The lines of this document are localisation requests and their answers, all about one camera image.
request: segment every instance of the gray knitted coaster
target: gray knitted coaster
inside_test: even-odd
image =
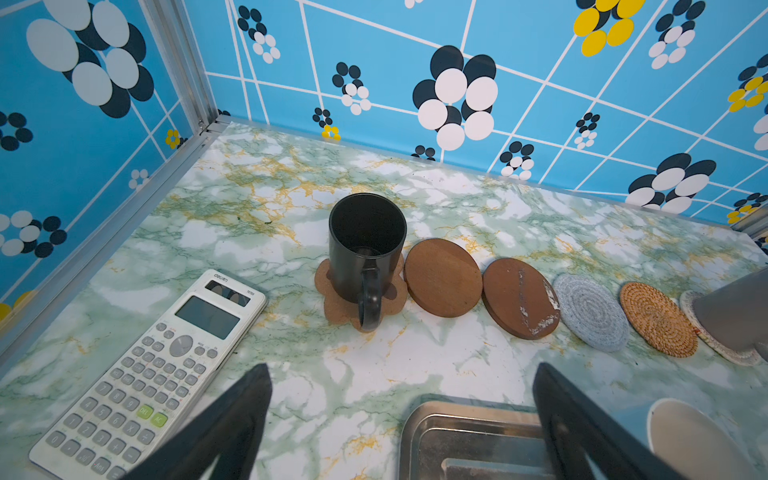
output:
[[[560,275],[552,284],[563,323],[589,346],[603,352],[623,349],[629,322],[611,292],[581,275]]]
[[[703,293],[694,292],[693,290],[688,290],[680,295],[680,309],[683,310],[685,316],[687,316],[690,322],[694,325],[696,334],[700,336],[707,345],[711,346],[712,350],[718,352],[723,358],[730,360],[737,365],[755,366],[758,363],[761,363],[763,360],[760,358],[760,354],[757,353],[757,350],[749,349],[746,352],[737,352],[736,350],[729,349],[718,342],[715,337],[711,336],[710,333],[704,329],[701,323],[699,323],[699,319],[696,318],[696,313],[694,312],[694,300],[703,295]]]

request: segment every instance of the coaster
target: coaster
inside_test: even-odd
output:
[[[678,358],[696,353],[694,326],[662,292],[645,283],[630,282],[621,288],[620,300],[629,323],[650,346]]]
[[[701,337],[701,339],[707,345],[711,346],[712,350],[718,352],[720,355],[725,357],[725,359],[730,360],[737,365],[755,366],[758,363],[761,363],[763,360],[760,358],[760,354],[757,353],[757,350],[749,349],[744,352],[737,352],[736,350],[729,349],[722,343],[718,342],[713,336],[710,335],[709,332],[704,329],[701,323],[699,323],[699,319],[696,318],[696,313],[694,312],[694,300],[701,296],[704,296],[704,294],[694,292],[693,290],[688,290],[687,292],[683,292],[683,294],[680,295],[680,309],[683,310],[690,322],[694,325],[694,329],[696,330],[696,333]]]
[[[581,275],[560,275],[554,280],[563,323],[587,345],[603,352],[623,349],[629,340],[629,322],[611,292]]]
[[[500,258],[485,269],[482,299],[491,318],[514,336],[543,338],[560,323],[560,304],[538,270],[514,258]]]
[[[402,255],[400,255],[400,260],[398,260],[395,267],[395,274],[392,277],[392,283],[387,291],[384,292],[384,297],[382,298],[382,322],[385,316],[400,313],[406,304],[408,287],[405,280],[400,276],[403,263]],[[326,298],[323,304],[323,312],[326,319],[331,325],[351,323],[358,331],[362,331],[360,330],[357,303],[347,302],[333,289],[331,279],[329,278],[330,266],[331,262],[326,258],[320,263],[315,272],[315,288]]]
[[[464,315],[482,294],[482,275],[472,256],[441,238],[418,242],[408,252],[403,273],[411,297],[432,315]]]

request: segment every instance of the cork coaster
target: cork coaster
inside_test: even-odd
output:
[[[526,262],[500,258],[488,265],[482,282],[485,308],[512,335],[537,340],[560,323],[560,303],[552,285]]]
[[[645,283],[630,282],[621,288],[619,300],[629,323],[650,346],[678,358],[696,353],[694,326],[662,292]]]
[[[418,242],[408,252],[403,274],[411,297],[432,315],[464,315],[482,294],[482,275],[472,256],[441,238]]]
[[[382,322],[385,316],[396,315],[400,313],[404,305],[406,304],[406,298],[408,297],[408,287],[405,280],[400,276],[402,271],[402,265],[404,264],[402,255],[395,267],[395,275],[392,277],[392,284],[384,293],[382,298]],[[315,288],[326,299],[323,304],[323,312],[325,313],[328,323],[331,325],[343,325],[344,323],[351,323],[358,331],[360,330],[360,318],[358,314],[357,303],[347,302],[333,289],[331,285],[331,279],[329,278],[331,262],[328,259],[322,261],[320,266],[317,267],[315,272]]]
[[[686,314],[690,322],[693,324],[696,333],[701,339],[715,352],[718,352],[723,358],[730,360],[737,365],[742,366],[755,366],[761,363],[763,360],[760,354],[755,349],[745,350],[744,352],[737,352],[736,350],[729,349],[722,343],[718,342],[715,337],[711,336],[704,327],[699,323],[699,319],[696,318],[696,312],[694,312],[694,300],[703,296],[703,293],[694,292],[688,290],[680,295],[680,309]]]

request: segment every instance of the green button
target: green button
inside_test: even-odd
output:
[[[139,415],[142,419],[148,419],[150,415],[152,415],[152,412],[154,412],[152,407],[149,405],[142,405],[138,412],[136,412],[136,415]]]
[[[168,421],[168,417],[166,417],[162,413],[155,413],[154,417],[152,417],[152,420],[150,420],[152,425],[154,425],[156,427],[161,427],[161,426],[165,425],[165,422],[167,422],[167,421]]]

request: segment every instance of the black mug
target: black mug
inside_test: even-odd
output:
[[[371,332],[381,321],[382,298],[406,241],[406,218],[381,195],[353,194],[333,207],[328,224],[331,284],[357,303],[360,328]]]

